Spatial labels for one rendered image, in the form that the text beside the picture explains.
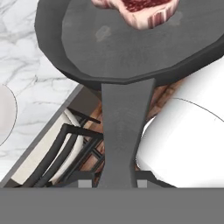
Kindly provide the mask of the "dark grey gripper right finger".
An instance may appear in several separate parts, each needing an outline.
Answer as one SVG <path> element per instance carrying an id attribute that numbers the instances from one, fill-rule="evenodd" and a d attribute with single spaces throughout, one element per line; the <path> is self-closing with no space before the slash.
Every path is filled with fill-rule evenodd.
<path id="1" fill-rule="evenodd" d="M 161 186 L 163 188 L 173 188 L 173 185 L 158 180 L 151 171 L 136 171 L 136 183 L 138 188 L 149 188 L 151 186 Z"/>

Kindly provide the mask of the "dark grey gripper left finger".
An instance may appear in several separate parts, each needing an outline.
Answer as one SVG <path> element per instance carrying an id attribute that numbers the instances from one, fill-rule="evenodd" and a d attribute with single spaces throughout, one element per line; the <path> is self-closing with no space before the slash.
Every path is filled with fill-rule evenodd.
<path id="1" fill-rule="evenodd" d="M 55 184 L 54 187 L 93 188 L 95 179 L 100 176 L 94 171 L 74 171 L 68 178 Z"/>

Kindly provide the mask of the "dark grey frying pan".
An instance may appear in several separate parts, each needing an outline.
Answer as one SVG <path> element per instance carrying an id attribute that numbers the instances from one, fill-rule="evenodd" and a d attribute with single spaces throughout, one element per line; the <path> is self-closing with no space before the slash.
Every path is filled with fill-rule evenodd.
<path id="1" fill-rule="evenodd" d="M 224 0 L 180 0 L 164 24 L 139 31 L 91 0 L 39 0 L 38 46 L 67 78 L 101 91 L 101 189 L 136 186 L 135 155 L 155 87 L 224 55 Z"/>

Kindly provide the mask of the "white plate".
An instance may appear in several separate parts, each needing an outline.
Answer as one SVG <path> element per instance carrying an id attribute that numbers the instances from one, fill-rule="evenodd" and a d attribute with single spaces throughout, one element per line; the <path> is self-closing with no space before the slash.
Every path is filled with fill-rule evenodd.
<path id="1" fill-rule="evenodd" d="M 17 101 L 12 91 L 0 84 L 0 146 L 11 134 L 17 119 Z"/>

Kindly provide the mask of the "raw steak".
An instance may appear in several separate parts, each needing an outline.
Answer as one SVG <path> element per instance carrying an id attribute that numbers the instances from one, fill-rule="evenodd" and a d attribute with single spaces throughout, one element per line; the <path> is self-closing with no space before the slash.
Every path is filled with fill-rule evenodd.
<path id="1" fill-rule="evenodd" d="M 115 9 L 138 30 L 153 29 L 169 20 L 179 0 L 91 0 L 100 9 Z"/>

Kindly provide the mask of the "black chair with cream seat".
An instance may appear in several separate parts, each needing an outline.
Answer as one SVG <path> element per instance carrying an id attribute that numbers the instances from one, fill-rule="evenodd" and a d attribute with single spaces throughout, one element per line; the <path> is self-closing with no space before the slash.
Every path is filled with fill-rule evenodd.
<path id="1" fill-rule="evenodd" d="M 100 173 L 103 162 L 102 121 L 67 108 L 10 180 L 14 187 L 54 187 L 76 171 Z"/>

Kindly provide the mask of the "large white cylinder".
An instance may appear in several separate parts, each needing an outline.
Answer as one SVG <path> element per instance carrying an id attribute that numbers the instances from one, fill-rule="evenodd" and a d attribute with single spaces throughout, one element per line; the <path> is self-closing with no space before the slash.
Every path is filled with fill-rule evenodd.
<path id="1" fill-rule="evenodd" d="M 224 188 L 224 57 L 186 77 L 146 125 L 136 164 L 177 188 Z"/>

